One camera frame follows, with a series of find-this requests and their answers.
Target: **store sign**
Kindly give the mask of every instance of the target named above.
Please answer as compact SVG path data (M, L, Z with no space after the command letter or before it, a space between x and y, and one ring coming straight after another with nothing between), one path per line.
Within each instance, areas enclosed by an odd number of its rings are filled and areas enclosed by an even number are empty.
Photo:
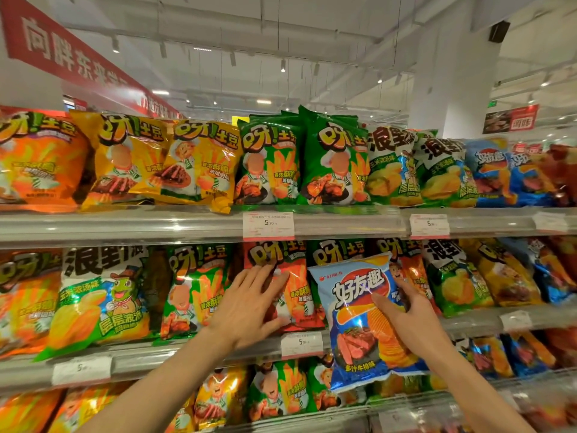
M0 0L8 56L158 118L181 118L167 102L26 0Z
M537 120L539 105L509 109L508 111L491 112L485 116L484 134L532 130Z

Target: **speaker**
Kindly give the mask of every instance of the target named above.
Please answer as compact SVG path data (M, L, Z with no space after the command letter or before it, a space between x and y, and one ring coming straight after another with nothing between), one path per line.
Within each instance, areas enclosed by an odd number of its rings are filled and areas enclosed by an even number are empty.
M496 23L493 27L491 27L489 42L501 44L505 39L505 35L507 34L510 25L511 25L510 22L501 21Z

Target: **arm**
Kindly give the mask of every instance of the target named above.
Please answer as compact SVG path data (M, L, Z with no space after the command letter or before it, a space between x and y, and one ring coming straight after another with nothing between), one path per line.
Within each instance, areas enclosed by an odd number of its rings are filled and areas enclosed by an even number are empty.
M287 324L283 318L263 323L267 309L284 290L288 279L286 272L262 292L274 266L273 262L238 274L208 327L122 393L78 433L164 431L187 398L228 354L266 338Z
M395 280L411 307L403 313L384 296L373 302L386 315L403 343L440 376L476 433L534 433L535 430L457 352L429 300L411 284Z

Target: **hand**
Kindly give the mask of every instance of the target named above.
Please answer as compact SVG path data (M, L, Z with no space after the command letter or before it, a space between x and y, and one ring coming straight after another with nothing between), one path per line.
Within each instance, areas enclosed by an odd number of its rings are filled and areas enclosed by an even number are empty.
M429 299L401 277L395 283L405 292L411 307L407 313L388 298L373 293L374 304L389 319L396 333L411 352L424 359L429 368L456 353L453 343L441 326Z
M289 279L289 273L277 276L263 289L276 262L263 267L244 269L227 289L212 316L209 328L229 339L232 349L244 348L268 337L290 323L287 318L276 318L263 323L264 315L278 298Z

